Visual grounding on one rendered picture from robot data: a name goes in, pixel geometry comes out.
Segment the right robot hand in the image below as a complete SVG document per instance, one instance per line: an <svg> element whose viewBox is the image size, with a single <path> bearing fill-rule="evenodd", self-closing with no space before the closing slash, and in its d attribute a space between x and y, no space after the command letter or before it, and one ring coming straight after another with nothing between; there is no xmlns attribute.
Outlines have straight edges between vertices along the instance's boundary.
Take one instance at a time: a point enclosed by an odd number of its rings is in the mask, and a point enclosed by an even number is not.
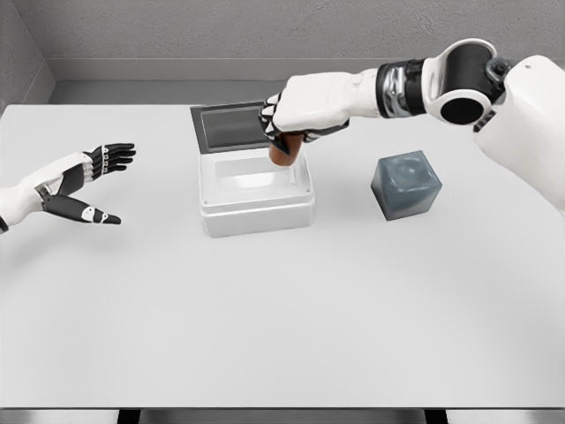
<svg viewBox="0 0 565 424"><path fill-rule="evenodd" d="M259 112L268 141L279 133L302 132L304 142L310 142L347 128L352 78L347 72L291 77L282 92L264 101Z"/></svg>

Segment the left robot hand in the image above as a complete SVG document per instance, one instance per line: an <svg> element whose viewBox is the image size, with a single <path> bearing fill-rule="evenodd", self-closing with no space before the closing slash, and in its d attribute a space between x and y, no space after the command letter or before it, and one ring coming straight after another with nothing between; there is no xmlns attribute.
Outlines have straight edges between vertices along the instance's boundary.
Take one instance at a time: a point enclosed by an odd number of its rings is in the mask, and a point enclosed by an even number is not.
<svg viewBox="0 0 565 424"><path fill-rule="evenodd" d="M72 194L111 172L124 171L136 155L132 143L100 145L50 163L24 177L22 183L39 196L42 211L80 223L120 224L121 219L95 208Z"/></svg>

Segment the brown cylindrical cup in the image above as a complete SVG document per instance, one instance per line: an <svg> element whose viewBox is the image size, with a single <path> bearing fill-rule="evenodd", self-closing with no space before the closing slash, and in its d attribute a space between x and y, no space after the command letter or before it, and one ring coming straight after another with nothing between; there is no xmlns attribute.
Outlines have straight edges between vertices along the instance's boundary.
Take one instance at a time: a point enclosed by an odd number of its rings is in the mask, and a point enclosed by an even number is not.
<svg viewBox="0 0 565 424"><path fill-rule="evenodd" d="M269 158L277 166L291 166L304 143L303 132L281 132L269 138Z"/></svg>

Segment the white box with open lid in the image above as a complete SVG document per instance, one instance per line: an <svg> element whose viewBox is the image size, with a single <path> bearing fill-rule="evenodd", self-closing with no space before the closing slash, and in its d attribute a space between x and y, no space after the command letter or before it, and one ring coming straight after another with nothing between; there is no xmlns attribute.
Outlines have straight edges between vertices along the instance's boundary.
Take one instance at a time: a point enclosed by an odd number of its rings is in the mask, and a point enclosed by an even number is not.
<svg viewBox="0 0 565 424"><path fill-rule="evenodd" d="M191 107L200 150L200 215L212 238L307 227L315 196L304 153L291 166L269 158L263 101Z"/></svg>

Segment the grey-blue cube block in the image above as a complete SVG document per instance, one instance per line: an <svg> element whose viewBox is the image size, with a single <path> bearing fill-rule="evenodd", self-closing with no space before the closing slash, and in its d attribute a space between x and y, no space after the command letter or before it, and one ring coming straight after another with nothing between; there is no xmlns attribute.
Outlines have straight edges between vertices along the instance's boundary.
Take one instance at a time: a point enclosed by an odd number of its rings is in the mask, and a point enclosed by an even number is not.
<svg viewBox="0 0 565 424"><path fill-rule="evenodd" d="M422 150L381 158L371 189L387 221L427 212L442 183Z"/></svg>

